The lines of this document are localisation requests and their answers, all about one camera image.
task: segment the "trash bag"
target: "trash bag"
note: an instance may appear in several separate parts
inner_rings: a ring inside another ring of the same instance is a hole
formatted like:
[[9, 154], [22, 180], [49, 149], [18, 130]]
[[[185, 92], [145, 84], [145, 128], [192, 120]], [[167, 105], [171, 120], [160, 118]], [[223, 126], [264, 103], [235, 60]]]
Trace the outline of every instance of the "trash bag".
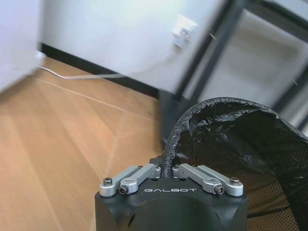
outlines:
[[248, 230], [308, 230], [308, 139], [258, 103], [215, 98], [187, 110], [162, 156], [237, 177], [248, 194]]

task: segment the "white wall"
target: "white wall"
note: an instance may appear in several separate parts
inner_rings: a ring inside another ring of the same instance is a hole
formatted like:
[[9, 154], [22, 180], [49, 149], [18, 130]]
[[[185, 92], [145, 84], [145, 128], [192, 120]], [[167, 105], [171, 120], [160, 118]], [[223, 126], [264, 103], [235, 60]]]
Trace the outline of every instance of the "white wall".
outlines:
[[39, 65], [41, 0], [4, 1], [0, 7], [0, 92]]
[[[171, 51], [178, 14], [198, 25], [168, 63], [132, 77], [174, 92], [223, 0], [48, 0], [43, 42], [122, 74]], [[232, 96], [271, 105], [308, 58], [308, 47], [245, 13], [201, 99]]]

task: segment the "screw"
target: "screw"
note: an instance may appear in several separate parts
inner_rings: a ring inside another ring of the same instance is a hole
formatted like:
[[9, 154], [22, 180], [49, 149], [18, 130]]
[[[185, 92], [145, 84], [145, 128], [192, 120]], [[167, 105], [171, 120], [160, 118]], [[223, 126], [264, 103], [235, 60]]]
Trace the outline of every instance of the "screw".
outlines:
[[112, 184], [112, 178], [106, 177], [103, 179], [103, 185], [111, 185]]
[[217, 186], [215, 187], [215, 192], [216, 192], [219, 196], [221, 196], [221, 195], [224, 194], [225, 190], [223, 189], [222, 186], [217, 185]]
[[127, 182], [127, 183], [132, 183], [132, 182], [134, 182], [134, 180], [132, 180], [132, 179], [126, 179], [125, 182]]
[[236, 177], [231, 177], [230, 178], [230, 184], [238, 184], [240, 180]]
[[126, 186], [121, 186], [121, 187], [119, 187], [118, 191], [119, 191], [119, 194], [126, 195], [128, 189], [127, 189]]

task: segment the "silver metal linkage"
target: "silver metal linkage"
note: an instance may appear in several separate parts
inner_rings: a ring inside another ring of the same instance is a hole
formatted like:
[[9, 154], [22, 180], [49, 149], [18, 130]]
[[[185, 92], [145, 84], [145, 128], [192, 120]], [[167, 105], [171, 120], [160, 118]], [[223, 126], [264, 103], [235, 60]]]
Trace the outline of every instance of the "silver metal linkage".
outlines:
[[[131, 166], [113, 178], [106, 177], [100, 184], [100, 195], [110, 197], [118, 191], [127, 195], [138, 191], [138, 186], [147, 178], [159, 178], [161, 167], [154, 164]], [[230, 196], [238, 197], [244, 193], [244, 186], [238, 178], [228, 178], [211, 168], [200, 165], [192, 167], [188, 164], [175, 165], [172, 168], [175, 178], [190, 178], [202, 186], [202, 189], [212, 194], [222, 195], [226, 192]]]
[[220, 180], [215, 177], [208, 176], [207, 174], [188, 164], [181, 164], [179, 166], [173, 167], [172, 175], [177, 178], [189, 177], [193, 181], [200, 184], [202, 189], [206, 192], [218, 195], [222, 195], [224, 193], [224, 188]]
[[244, 193], [244, 186], [240, 183], [240, 180], [235, 177], [228, 178], [219, 172], [214, 171], [213, 169], [200, 165], [196, 169], [199, 171], [210, 175], [211, 177], [215, 177], [219, 179], [226, 191], [226, 193], [230, 196], [242, 196]]
[[209, 193], [223, 194], [226, 192], [234, 197], [242, 196], [244, 193], [244, 186], [238, 178], [228, 178], [204, 165], [197, 167], [188, 164], [175, 165], [172, 168], [172, 175], [176, 178], [189, 177]]
[[120, 186], [120, 181], [123, 178], [134, 174], [139, 169], [140, 168], [138, 166], [130, 166], [113, 178], [110, 178], [110, 177], [104, 178], [99, 188], [100, 195], [103, 197], [109, 197], [109, 196], [115, 195], [117, 189]]
[[147, 164], [139, 171], [124, 178], [120, 182], [119, 193], [121, 195], [127, 195], [138, 191], [138, 186], [147, 178], [159, 178], [161, 168], [158, 165]]

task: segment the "power outlet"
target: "power outlet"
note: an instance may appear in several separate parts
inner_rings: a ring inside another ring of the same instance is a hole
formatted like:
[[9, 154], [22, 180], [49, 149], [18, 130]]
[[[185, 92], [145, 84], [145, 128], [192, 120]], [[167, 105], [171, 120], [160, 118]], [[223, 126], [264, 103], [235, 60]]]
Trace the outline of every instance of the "power outlet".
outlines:
[[197, 27], [198, 24], [196, 22], [183, 15], [179, 15], [172, 29], [172, 33], [175, 36], [174, 44], [180, 48], [186, 46]]

